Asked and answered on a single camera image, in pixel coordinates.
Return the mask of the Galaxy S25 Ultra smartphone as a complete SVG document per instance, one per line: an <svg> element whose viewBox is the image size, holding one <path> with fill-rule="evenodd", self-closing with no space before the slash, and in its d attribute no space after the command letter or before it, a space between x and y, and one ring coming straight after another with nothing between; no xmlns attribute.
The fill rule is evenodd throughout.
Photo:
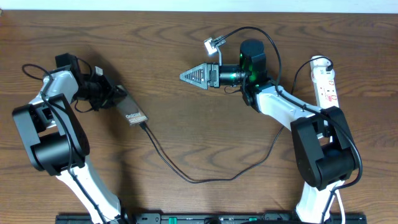
<svg viewBox="0 0 398 224"><path fill-rule="evenodd" d="M126 96L119 100L116 105L118 111L121 113L123 118L128 122L130 126L146 122L148 120L148 117L141 110L134 98L122 85L118 85L118 88L126 94Z"/></svg>

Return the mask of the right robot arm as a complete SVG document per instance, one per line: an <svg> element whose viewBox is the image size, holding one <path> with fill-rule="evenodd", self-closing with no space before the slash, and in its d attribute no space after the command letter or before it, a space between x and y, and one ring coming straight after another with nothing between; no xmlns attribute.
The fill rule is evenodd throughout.
<svg viewBox="0 0 398 224"><path fill-rule="evenodd" d="M352 172L363 171L343 111L306 104L268 77L264 44L248 39L239 49L238 64L203 63L180 74L180 80L202 89L222 85L240 87L245 104L290 130L295 159L305 181L296 206L298 219L325 223L333 199Z"/></svg>

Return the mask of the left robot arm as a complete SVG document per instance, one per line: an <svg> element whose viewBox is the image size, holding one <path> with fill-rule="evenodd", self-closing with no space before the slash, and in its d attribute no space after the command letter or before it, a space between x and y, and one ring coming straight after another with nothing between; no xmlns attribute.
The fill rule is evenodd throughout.
<svg viewBox="0 0 398 224"><path fill-rule="evenodd" d="M69 53L56 56L56 69L43 69L37 96L15 108L12 118L32 166L67 185L92 223L129 223L120 199L93 167L88 138L71 107L83 100L93 111L108 109L125 99L127 91L99 67L82 73L80 62Z"/></svg>

